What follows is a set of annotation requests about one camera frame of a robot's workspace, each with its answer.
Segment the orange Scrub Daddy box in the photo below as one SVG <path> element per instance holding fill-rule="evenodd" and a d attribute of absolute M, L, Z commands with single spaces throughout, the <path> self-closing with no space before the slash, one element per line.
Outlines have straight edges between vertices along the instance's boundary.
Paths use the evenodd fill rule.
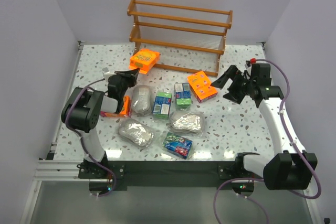
<path fill-rule="evenodd" d="M 139 68 L 141 74 L 147 74 L 159 59 L 159 52 L 142 48 L 130 58 L 129 69 Z"/>

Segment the orange Scrub Mommy box back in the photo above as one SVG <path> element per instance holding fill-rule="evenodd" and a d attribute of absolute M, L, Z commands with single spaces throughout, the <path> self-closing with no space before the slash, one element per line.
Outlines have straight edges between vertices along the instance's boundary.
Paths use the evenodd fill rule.
<path fill-rule="evenodd" d="M 204 71 L 199 71 L 187 77 L 187 81 L 199 103 L 217 96 L 216 88 L 211 86 L 211 81 Z"/>

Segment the orange pink Scrub Mommy box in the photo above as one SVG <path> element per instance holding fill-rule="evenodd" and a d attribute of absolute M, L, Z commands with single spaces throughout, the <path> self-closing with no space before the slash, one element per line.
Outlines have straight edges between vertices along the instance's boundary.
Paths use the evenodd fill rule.
<path fill-rule="evenodd" d="M 129 117 L 131 115 L 131 98 L 128 95 L 123 97 L 123 107 L 119 113 L 112 113 L 111 103 L 108 101 L 108 97 L 104 97 L 101 106 L 100 115 L 108 118 L 122 118 Z"/>

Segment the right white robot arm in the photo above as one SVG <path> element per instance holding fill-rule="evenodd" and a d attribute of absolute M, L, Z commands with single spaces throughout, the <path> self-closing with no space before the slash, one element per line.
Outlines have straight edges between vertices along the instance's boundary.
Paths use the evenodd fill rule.
<path fill-rule="evenodd" d="M 250 97 L 266 121 L 272 140 L 272 158 L 257 153 L 239 153 L 235 169 L 263 178 L 270 190 L 304 190 L 311 182 L 318 160 L 298 139 L 285 108 L 288 95 L 272 84 L 271 66 L 270 61 L 261 59 L 246 61 L 244 71 L 231 65 L 211 85 L 222 89 L 231 80 L 223 98 L 236 104 Z"/>

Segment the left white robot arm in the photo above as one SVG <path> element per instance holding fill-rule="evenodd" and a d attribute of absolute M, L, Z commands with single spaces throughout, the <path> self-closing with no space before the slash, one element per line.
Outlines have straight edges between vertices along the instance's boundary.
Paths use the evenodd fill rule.
<path fill-rule="evenodd" d="M 138 68 L 115 71 L 107 78 L 93 82 L 107 80 L 107 92 L 95 90 L 91 84 L 76 87 L 62 110 L 62 123 L 79 137 L 84 152 L 79 169 L 95 178 L 115 179 L 96 130 L 99 116 L 102 111 L 112 114 L 122 112 L 125 93 L 136 85 L 139 72 Z"/>

